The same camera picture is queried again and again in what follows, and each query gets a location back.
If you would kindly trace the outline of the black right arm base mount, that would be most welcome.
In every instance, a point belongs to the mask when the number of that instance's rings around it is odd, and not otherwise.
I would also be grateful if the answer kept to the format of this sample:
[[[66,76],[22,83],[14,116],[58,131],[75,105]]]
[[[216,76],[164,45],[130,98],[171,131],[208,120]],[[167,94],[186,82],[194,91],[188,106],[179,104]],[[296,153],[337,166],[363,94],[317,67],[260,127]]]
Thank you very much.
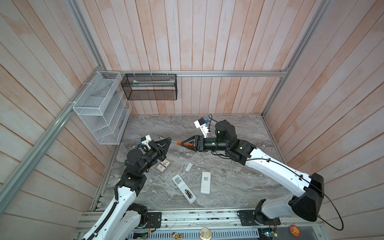
[[[270,219],[263,213],[255,210],[241,210],[237,212],[242,226],[279,226],[281,220],[279,218]]]

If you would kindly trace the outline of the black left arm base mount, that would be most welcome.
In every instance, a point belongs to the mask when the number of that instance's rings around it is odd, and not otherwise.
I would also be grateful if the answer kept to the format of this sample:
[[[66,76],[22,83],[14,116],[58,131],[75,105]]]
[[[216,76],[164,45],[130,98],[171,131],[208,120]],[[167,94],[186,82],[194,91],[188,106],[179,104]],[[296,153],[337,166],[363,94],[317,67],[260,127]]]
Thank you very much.
[[[162,224],[162,212],[148,212],[145,229],[159,229]]]

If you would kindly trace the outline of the orange black screwdriver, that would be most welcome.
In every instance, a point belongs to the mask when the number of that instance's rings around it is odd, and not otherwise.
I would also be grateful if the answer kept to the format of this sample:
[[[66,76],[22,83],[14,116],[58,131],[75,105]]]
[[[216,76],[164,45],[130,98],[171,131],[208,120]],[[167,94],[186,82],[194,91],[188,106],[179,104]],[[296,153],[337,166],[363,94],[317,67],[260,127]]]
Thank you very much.
[[[192,143],[185,143],[185,144],[182,144],[180,141],[172,141],[173,143],[176,143],[178,146],[188,146],[188,147],[191,147],[191,148],[193,148],[194,147],[194,145],[192,144]]]

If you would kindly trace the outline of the white battery cover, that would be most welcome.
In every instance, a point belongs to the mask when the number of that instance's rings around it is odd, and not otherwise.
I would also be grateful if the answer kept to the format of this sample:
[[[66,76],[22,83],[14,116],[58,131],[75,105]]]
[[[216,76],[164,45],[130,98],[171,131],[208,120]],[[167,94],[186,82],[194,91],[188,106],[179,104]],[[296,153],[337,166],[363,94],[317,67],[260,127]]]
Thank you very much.
[[[193,164],[192,163],[189,163],[185,169],[186,172],[189,172],[192,168]]]

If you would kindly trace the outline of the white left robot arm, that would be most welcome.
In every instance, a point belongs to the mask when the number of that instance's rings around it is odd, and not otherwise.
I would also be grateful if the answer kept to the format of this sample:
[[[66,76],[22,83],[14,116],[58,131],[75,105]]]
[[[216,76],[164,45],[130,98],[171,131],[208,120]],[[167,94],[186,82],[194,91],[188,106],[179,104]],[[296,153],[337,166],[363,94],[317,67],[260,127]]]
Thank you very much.
[[[128,152],[126,168],[114,187],[114,198],[98,221],[83,236],[84,240],[126,240],[136,228],[149,228],[146,236],[156,230],[155,224],[160,220],[153,221],[148,215],[148,208],[135,203],[135,200],[147,180],[145,173],[159,160],[166,159],[171,143],[171,138],[150,141],[147,152],[143,153],[141,148]]]

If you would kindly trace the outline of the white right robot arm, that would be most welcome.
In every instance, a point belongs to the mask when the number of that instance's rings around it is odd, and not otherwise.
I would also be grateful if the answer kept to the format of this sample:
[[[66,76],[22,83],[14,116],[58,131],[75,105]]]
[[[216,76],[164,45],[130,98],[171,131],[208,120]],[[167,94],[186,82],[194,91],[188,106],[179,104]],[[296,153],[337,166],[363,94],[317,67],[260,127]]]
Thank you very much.
[[[178,145],[194,152],[211,152],[254,169],[278,182],[290,191],[285,197],[262,199],[254,210],[258,225],[278,221],[279,217],[298,216],[315,222],[324,199],[324,178],[319,174],[308,175],[270,157],[252,143],[238,139],[236,129],[223,120],[215,125],[214,138],[208,137],[211,121],[203,118],[195,121],[202,135],[195,135]]]

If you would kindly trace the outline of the white slim remote control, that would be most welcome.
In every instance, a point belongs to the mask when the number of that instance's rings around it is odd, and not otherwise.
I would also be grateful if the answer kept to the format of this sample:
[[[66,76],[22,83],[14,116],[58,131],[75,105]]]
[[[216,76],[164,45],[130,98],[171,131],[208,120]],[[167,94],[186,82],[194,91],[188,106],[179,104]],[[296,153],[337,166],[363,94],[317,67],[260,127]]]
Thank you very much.
[[[188,185],[185,183],[185,181],[180,177],[179,174],[175,175],[172,177],[173,182],[175,185],[178,187],[178,189],[181,191],[182,195],[186,198],[189,204],[193,204],[196,200],[197,197],[196,195],[192,192],[192,190],[188,187]],[[189,199],[185,193],[185,190],[189,190],[193,194],[193,199]]]

